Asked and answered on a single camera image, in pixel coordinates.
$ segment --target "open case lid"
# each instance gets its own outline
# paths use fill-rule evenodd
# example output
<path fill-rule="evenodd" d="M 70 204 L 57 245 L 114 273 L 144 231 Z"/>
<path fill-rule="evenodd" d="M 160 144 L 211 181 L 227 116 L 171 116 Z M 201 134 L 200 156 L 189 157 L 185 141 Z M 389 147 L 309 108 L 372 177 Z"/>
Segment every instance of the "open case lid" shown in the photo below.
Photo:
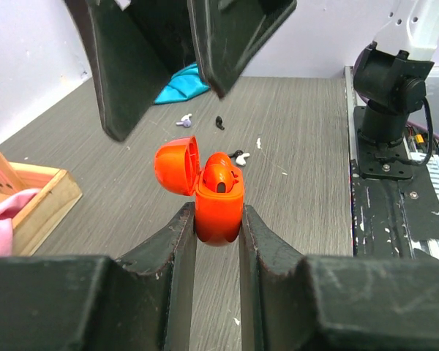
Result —
<path fill-rule="evenodd" d="M 154 174 L 169 192 L 192 196 L 200 175 L 200 154 L 195 136 L 172 140 L 154 155 Z"/>
<path fill-rule="evenodd" d="M 224 97 L 296 0 L 65 0 L 88 56 L 101 125 L 125 141 L 180 69 Z"/>

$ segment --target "metal mounting plate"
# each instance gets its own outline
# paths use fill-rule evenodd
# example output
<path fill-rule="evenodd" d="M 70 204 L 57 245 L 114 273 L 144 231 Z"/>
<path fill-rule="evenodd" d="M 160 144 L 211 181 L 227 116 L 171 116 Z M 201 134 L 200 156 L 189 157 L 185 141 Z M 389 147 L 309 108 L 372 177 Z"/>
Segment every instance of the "metal mounting plate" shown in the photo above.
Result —
<path fill-rule="evenodd" d="M 361 126 L 365 106 L 356 106 L 353 112 L 356 134 Z M 356 138 L 358 145 L 358 166 L 363 178 L 406 180 L 413 177 L 411 166 L 400 162 L 391 162 L 388 170 L 383 169 L 384 159 L 396 157 L 408 159 L 407 151 L 403 143 L 395 147 L 374 146 L 365 143 L 361 137 Z"/>

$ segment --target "gray wood-grain table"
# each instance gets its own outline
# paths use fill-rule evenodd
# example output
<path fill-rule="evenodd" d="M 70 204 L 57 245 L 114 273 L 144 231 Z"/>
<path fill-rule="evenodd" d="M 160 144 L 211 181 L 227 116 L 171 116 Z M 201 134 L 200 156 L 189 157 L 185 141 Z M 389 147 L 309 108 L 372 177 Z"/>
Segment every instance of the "gray wood-grain table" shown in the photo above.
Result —
<path fill-rule="evenodd" d="M 192 127 L 177 127 L 187 113 Z M 294 78 L 241 78 L 222 102 L 206 93 L 154 106 L 124 145 L 103 133 L 92 82 L 84 83 L 0 146 L 10 161 L 70 170 L 83 190 L 37 254 L 118 257 L 163 227 L 191 199 L 157 183 L 153 156 L 192 134 L 202 164 L 215 151 L 251 154 L 246 202 L 293 247 L 351 254 L 344 80 Z M 199 244 L 190 349 L 240 350 L 240 319 L 237 242 Z"/>

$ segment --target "orange earbud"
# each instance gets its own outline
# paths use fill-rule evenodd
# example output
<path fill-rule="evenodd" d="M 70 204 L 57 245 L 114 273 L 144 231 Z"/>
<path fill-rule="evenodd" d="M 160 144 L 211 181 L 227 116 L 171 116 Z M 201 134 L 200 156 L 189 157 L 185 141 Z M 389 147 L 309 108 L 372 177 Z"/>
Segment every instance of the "orange earbud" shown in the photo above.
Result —
<path fill-rule="evenodd" d="M 195 232 L 202 242 L 221 246 L 236 240 L 242 221 L 244 180 L 226 153 L 211 155 L 201 170 L 195 137 L 172 140 L 156 153 L 154 173 L 168 191 L 195 194 Z"/>
<path fill-rule="evenodd" d="M 230 192 L 234 185 L 233 165 L 229 156 L 217 152 L 210 156 L 203 171 L 202 182 L 212 192 Z"/>

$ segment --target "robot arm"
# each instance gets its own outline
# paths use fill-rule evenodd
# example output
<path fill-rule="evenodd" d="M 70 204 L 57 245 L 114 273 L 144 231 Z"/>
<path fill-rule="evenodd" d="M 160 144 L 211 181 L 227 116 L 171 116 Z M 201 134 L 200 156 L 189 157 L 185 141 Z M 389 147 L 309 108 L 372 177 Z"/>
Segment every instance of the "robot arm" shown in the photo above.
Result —
<path fill-rule="evenodd" d="M 439 0 L 397 0 L 387 24 L 376 34 L 378 50 L 411 61 L 430 61 L 438 46 Z"/>
<path fill-rule="evenodd" d="M 223 98 L 296 0 L 65 0 L 93 73 L 101 125 L 124 142 L 171 76 L 197 62 Z"/>

